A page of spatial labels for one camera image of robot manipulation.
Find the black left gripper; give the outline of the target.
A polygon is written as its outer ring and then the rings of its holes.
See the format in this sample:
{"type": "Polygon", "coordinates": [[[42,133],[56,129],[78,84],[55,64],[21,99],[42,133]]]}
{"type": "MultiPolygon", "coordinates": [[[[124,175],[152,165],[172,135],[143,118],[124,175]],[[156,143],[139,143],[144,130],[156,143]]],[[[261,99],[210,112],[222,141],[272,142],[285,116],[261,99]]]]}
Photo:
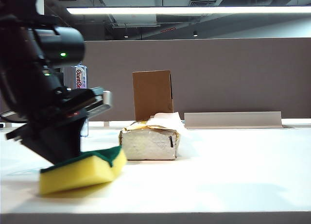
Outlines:
{"type": "Polygon", "coordinates": [[[52,164],[80,155],[80,132],[86,120],[88,89],[57,87],[6,90],[6,102],[25,124],[8,133],[52,164]]]}

